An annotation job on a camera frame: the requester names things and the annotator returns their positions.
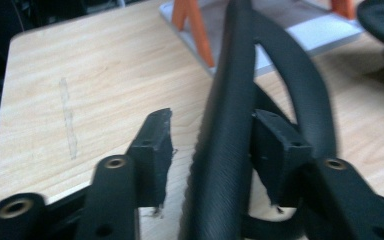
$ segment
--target black curved frame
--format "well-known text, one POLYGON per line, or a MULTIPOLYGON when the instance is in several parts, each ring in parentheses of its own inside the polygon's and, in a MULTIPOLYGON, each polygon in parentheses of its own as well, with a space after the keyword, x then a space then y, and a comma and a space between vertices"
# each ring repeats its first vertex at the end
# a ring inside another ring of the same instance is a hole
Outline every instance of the black curved frame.
POLYGON ((372 220, 383 231, 384 204, 379 197, 345 161, 337 160, 347 168, 346 174, 339 174, 339 182, 358 182, 355 187, 361 191, 338 190, 337 172, 325 171, 324 160, 336 158, 336 139, 328 92, 314 64, 281 27, 255 12, 251 1, 230 1, 225 19, 222 52, 190 169, 179 239, 296 239, 304 230, 312 239, 379 237, 367 222, 358 223, 364 208, 355 218, 347 218, 352 213, 344 209, 349 207, 349 197, 354 197, 353 204, 361 200, 367 201, 364 207, 378 207, 371 216, 382 215, 372 220), (255 85, 255 45, 265 49, 283 78, 297 125, 255 85), (299 169, 301 204, 284 222, 247 216, 254 109, 281 116, 313 149, 311 159, 299 169))

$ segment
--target screw hole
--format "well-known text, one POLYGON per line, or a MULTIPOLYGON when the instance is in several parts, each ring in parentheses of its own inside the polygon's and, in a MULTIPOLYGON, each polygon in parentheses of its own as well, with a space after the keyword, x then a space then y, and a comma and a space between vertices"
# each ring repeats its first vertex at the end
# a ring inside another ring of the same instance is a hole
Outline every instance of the screw hole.
POLYGON ((384 228, 372 227, 372 230, 378 237, 384 239, 384 228))
POLYGON ((119 168, 126 165, 126 160, 122 158, 110 159, 105 163, 106 168, 119 168))
POLYGON ((0 218, 9 219, 26 213, 33 206, 33 201, 27 198, 8 203, 0 210, 0 218))
POLYGON ((113 232, 112 227, 109 224, 104 224, 96 229, 96 236, 98 237, 108 237, 113 232))
POLYGON ((326 164, 326 166, 328 166, 332 169, 335 169, 335 170, 344 170, 347 168, 347 166, 345 166, 345 164, 343 164, 342 162, 340 162, 336 159, 327 159, 325 161, 325 164, 326 164))

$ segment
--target orange chair leg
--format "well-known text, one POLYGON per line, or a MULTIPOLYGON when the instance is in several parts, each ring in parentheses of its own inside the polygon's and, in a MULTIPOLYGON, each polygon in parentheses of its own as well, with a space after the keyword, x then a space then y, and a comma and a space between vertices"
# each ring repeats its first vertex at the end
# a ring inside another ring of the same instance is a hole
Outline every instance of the orange chair leg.
POLYGON ((353 0, 331 0, 331 3, 332 11, 348 19, 355 19, 353 0))
POLYGON ((186 21, 186 1, 185 0, 175 0, 173 7, 173 15, 171 17, 171 22, 174 26, 177 27, 179 31, 182 31, 185 27, 186 21))
POLYGON ((192 35, 198 54, 208 64, 214 66, 214 60, 211 53, 210 42, 207 38, 204 22, 197 0, 175 0, 173 7, 173 24, 180 30, 183 30, 186 18, 189 19, 192 35))

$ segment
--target wooden table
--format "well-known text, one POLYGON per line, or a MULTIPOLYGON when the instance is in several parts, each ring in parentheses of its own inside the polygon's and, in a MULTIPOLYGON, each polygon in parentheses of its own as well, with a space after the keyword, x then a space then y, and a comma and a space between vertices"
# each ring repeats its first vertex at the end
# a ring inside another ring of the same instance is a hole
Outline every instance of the wooden table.
MULTIPOLYGON (((162 0, 81 18, 13 39, 0 113, 0 200, 39 192, 56 201, 86 185, 95 164, 122 154, 152 111, 173 110, 178 150, 163 218, 141 211, 143 239, 175 239, 211 76, 158 14, 162 0)), ((314 59, 330 89, 340 156, 384 195, 384 59, 368 35, 314 59)), ((288 100, 275 73, 257 79, 288 100)), ((264 191, 253 214, 270 214, 264 191)))

